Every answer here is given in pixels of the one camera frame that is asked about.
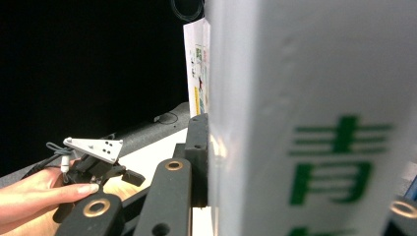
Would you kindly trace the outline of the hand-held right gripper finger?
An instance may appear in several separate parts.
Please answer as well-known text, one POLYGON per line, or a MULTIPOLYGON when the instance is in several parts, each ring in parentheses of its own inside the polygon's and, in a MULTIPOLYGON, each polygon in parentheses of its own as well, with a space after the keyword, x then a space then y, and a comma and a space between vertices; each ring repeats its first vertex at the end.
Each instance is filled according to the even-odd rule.
POLYGON ((206 113, 190 119, 185 158, 192 165, 192 207, 208 205, 209 125, 206 113))

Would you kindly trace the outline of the white magazine with picture grid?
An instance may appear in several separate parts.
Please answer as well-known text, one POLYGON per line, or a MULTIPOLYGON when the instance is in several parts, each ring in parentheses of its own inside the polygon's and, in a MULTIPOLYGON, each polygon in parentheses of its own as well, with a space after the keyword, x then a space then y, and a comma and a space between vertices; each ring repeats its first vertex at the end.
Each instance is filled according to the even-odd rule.
POLYGON ((384 236, 417 145, 417 0, 206 0, 214 236, 384 236))

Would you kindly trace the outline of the black curtain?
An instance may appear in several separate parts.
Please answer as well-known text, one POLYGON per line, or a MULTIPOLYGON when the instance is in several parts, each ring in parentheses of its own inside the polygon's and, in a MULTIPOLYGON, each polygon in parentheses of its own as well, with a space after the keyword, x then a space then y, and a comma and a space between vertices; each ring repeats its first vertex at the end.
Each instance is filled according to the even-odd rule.
POLYGON ((204 0, 0 0, 0 177, 188 98, 184 17, 204 0))

